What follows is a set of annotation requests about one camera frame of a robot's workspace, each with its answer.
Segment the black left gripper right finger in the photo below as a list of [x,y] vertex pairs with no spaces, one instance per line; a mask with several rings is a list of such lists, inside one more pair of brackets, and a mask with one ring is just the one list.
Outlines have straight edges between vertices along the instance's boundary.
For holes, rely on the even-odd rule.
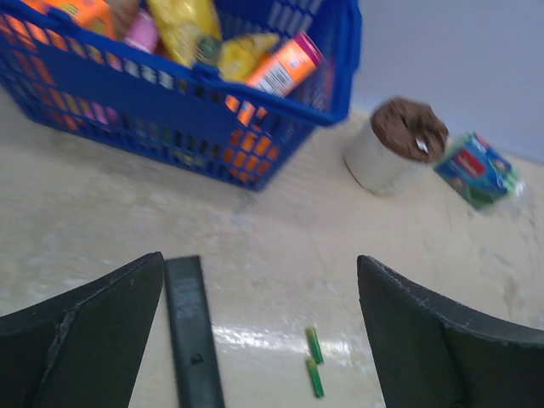
[[543,332],[471,309],[357,258],[366,334],[387,407],[541,407]]

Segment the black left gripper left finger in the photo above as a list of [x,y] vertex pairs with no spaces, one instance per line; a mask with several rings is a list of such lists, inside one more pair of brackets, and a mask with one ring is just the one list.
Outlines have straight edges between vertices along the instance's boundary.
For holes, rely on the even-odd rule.
[[3,407],[126,407],[162,292],[153,252],[1,319]]

